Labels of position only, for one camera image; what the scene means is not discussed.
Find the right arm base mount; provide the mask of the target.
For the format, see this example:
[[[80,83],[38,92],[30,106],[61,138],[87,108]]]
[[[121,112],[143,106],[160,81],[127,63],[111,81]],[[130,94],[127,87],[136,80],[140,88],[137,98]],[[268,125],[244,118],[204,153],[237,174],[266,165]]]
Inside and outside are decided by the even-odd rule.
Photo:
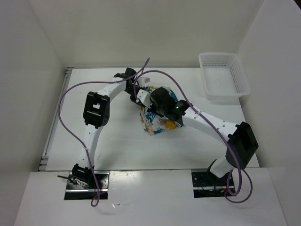
[[[209,176],[204,170],[191,172],[194,198],[224,197],[229,173],[222,178]]]

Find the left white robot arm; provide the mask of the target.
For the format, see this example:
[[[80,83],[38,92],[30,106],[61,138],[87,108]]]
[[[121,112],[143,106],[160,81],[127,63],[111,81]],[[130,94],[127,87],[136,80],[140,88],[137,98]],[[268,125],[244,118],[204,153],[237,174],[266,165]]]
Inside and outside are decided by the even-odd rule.
[[[85,123],[84,147],[73,166],[72,179],[83,188],[96,187],[92,174],[94,157],[100,133],[110,117],[110,102],[121,92],[132,95],[136,71],[127,68],[124,73],[114,75],[113,83],[106,85],[97,92],[88,92],[83,118]]]

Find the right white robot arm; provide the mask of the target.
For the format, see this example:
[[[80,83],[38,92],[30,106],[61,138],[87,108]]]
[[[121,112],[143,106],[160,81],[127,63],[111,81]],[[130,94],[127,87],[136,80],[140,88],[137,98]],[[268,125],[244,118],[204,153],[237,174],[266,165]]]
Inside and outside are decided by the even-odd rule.
[[[244,170],[259,145],[251,126],[235,124],[207,114],[186,100],[175,101],[167,89],[160,87],[150,94],[150,109],[170,121],[198,129],[226,145],[226,154],[208,167],[207,182],[217,185],[233,169]]]

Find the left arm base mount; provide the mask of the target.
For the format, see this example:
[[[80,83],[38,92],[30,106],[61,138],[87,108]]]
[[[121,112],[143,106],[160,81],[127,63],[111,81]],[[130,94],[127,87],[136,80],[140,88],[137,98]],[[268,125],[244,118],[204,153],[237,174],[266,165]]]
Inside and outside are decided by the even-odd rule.
[[[100,200],[107,200],[110,173],[96,172],[95,176],[100,188]],[[57,177],[66,180],[65,200],[92,200],[97,195],[97,186],[93,177],[90,182],[80,181],[73,177],[71,172],[67,177],[60,175]]]

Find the colourful printed shorts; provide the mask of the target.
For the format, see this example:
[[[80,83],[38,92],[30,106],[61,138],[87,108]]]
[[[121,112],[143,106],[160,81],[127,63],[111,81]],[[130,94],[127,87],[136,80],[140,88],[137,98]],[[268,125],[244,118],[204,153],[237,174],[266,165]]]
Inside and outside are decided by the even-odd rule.
[[[182,127],[181,124],[170,121],[167,117],[148,112],[146,107],[141,107],[140,119],[144,131],[148,132],[150,136]]]

